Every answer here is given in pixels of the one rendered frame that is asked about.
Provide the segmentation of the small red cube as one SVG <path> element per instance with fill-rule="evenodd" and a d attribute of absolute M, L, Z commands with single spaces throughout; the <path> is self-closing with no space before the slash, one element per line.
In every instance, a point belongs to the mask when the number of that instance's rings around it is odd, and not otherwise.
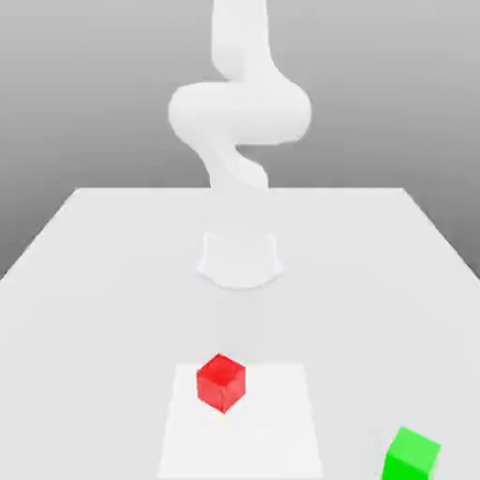
<path fill-rule="evenodd" d="M 217 353 L 196 372 L 197 397 L 226 413 L 246 393 L 246 367 Z"/>

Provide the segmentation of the small green cube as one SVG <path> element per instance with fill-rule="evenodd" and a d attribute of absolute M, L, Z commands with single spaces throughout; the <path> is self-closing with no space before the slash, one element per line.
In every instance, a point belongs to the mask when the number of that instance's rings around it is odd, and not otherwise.
<path fill-rule="evenodd" d="M 386 452 L 380 480 L 433 480 L 441 449 L 439 443 L 400 427 Z"/>

